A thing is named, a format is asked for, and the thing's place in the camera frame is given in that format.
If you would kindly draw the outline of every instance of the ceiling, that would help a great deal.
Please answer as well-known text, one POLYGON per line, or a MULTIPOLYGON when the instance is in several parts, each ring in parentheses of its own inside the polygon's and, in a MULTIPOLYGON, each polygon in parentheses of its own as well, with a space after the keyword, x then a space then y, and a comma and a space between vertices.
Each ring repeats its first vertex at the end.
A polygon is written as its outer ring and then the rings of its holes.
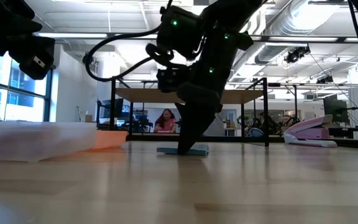
MULTIPOLYGON (((160 7, 167 3, 166 0, 99 0, 97 3, 84 2, 84 0, 25 1, 35 11, 37 15, 35 21, 44 25, 42 32, 144 32, 159 25, 160 7)), ((181 0, 174 1, 173 4, 194 13, 200 13, 211 2, 213 1, 181 0)), ((274 2, 274 4, 271 3, 264 9, 266 21, 271 20, 288 0, 275 0, 274 2)), ((310 35, 355 36, 349 8, 341 7, 338 9, 310 35)), ((98 42, 99 40, 70 40, 70 48, 76 54, 84 55, 86 47, 94 46, 98 42)), ((153 42, 153 40, 118 40, 110 43, 110 45, 115 46, 127 65, 131 66, 148 57, 144 49, 150 42, 153 42)), ((329 72, 334 74, 334 80, 337 82, 345 82, 347 69, 354 66, 355 62, 358 62, 358 45, 356 44, 310 44, 310 49, 311 54, 314 55, 314 59, 322 69, 332 68, 329 72)), ((108 52, 100 52, 96 54, 96 57, 103 58, 106 54, 108 52)), ((254 76, 248 77, 248 79, 237 80, 243 82, 252 77, 262 76, 268 77, 269 82, 307 82, 310 77, 314 78, 314 75, 319 77, 318 74, 321 73, 321 68, 310 55, 296 64, 290 65, 288 69, 285 63, 282 62, 282 58, 282 56, 278 57, 271 65, 266 66, 260 73, 256 73, 254 76)), ((133 73, 146 75, 156 69, 157 64, 149 62, 136 69, 133 73)))

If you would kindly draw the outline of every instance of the wooden floor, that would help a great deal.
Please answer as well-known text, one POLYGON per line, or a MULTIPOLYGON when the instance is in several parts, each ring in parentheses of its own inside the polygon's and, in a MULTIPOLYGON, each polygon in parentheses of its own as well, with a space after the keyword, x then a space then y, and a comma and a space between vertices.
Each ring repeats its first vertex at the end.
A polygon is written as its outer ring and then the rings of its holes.
POLYGON ((0 162, 0 224, 358 224, 357 149, 210 144, 208 157, 178 157, 157 146, 0 162))

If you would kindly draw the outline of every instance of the air duct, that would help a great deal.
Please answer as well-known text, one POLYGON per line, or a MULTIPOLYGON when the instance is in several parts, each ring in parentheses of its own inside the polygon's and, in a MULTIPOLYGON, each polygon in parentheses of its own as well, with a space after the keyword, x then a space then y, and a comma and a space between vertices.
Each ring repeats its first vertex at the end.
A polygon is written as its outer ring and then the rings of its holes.
MULTIPOLYGON (((338 8, 338 6, 311 5, 308 2, 309 0, 293 0, 262 35, 308 35, 324 24, 338 8)), ((250 75, 242 74, 241 71, 245 70, 240 70, 245 63, 268 64, 286 49, 286 46, 256 43, 236 62, 234 74, 239 73, 242 77, 250 75)))

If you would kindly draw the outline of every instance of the computer monitor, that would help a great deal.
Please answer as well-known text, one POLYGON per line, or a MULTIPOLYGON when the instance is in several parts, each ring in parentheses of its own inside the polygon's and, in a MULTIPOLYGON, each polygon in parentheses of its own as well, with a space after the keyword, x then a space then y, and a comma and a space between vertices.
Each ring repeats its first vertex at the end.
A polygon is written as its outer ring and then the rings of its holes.
POLYGON ((347 115, 347 105, 345 101, 325 98, 324 113, 326 115, 331 114, 333 116, 334 123, 350 124, 349 117, 347 115))
MULTIPOLYGON (((121 118, 122 117, 122 111, 126 110, 126 108, 123 107, 124 104, 124 99, 116 99, 114 100, 115 104, 114 104, 114 117, 115 118, 121 118)), ((102 105, 106 106, 105 107, 101 107, 101 116, 100 118, 110 118, 110 104, 111 104, 111 100, 103 100, 102 101, 102 105)))

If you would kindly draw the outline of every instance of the pink shirt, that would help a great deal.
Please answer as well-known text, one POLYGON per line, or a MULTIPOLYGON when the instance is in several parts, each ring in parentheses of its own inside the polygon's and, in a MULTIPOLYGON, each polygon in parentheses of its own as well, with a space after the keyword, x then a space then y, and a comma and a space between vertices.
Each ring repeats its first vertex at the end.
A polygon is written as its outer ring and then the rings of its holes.
POLYGON ((169 119, 168 121, 164 122, 164 132, 171 131, 172 127, 175 125, 175 119, 169 119))

